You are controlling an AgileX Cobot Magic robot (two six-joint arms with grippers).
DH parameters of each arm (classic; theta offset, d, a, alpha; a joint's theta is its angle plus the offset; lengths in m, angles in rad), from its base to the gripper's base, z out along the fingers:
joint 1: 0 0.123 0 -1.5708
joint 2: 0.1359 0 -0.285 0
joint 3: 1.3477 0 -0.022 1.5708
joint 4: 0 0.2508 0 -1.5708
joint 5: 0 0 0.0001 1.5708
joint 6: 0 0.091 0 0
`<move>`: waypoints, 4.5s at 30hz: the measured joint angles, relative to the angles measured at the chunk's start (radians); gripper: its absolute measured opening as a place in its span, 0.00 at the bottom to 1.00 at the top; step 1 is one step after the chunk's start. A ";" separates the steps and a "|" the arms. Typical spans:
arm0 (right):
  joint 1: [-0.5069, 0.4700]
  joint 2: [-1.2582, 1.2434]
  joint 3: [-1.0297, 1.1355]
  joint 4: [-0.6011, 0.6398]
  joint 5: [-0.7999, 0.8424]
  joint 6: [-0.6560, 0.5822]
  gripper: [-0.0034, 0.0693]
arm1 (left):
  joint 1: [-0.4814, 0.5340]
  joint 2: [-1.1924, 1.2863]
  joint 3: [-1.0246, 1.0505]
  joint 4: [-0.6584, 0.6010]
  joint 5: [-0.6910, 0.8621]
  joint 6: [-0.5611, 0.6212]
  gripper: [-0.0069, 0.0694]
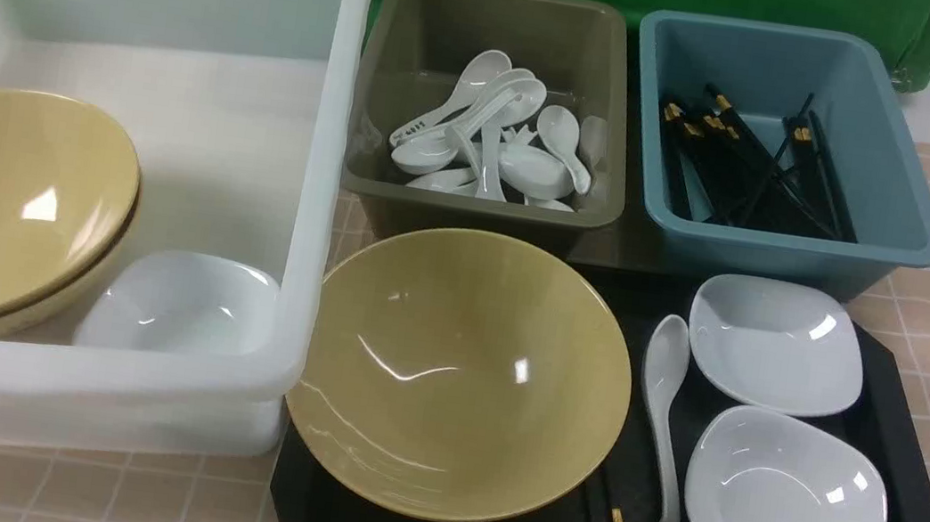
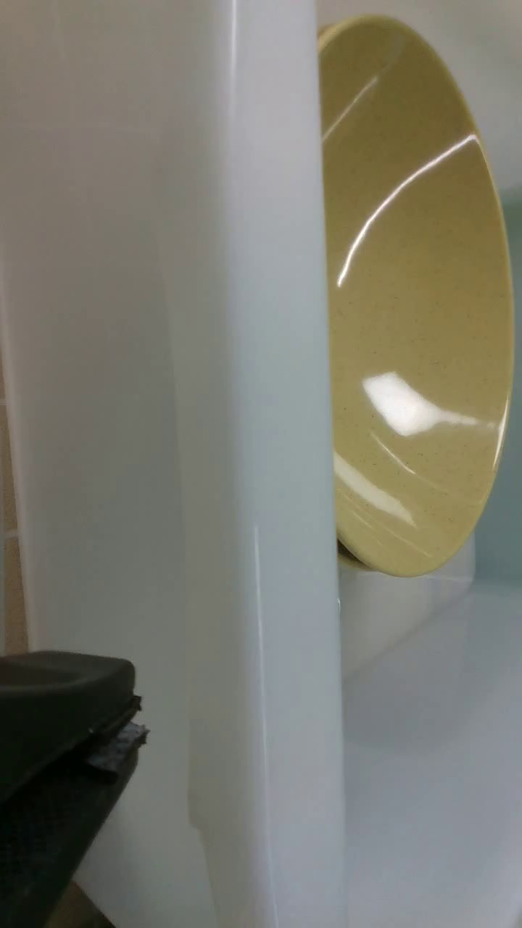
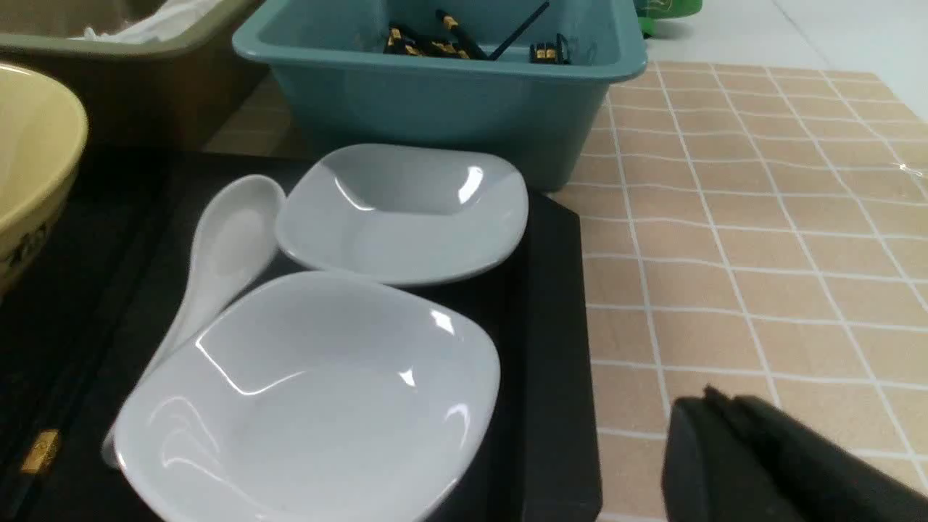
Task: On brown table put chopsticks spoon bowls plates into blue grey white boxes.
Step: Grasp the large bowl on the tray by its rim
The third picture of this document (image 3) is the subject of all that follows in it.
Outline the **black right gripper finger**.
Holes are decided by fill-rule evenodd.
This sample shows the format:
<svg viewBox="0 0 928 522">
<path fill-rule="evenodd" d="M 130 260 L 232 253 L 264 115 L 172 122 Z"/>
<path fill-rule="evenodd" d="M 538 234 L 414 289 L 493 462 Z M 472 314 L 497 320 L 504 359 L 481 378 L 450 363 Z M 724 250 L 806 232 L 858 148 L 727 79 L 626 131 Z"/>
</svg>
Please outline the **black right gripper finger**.
<svg viewBox="0 0 928 522">
<path fill-rule="evenodd" d="M 671 407 L 669 521 L 924 521 L 924 495 L 751 394 L 707 386 Z"/>
</svg>

